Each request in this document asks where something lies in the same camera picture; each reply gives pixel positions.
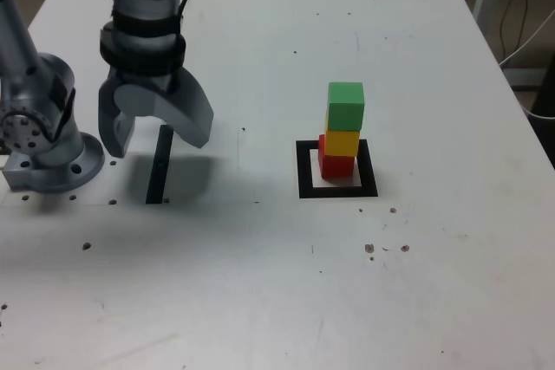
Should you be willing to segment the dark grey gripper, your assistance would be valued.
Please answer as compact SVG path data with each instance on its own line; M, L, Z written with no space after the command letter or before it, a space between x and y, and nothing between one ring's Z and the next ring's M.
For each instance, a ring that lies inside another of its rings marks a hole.
M165 121L186 143L210 139L213 110L203 88L185 68L166 75L137 75L111 68L99 90L98 127L108 153L124 158L135 117Z

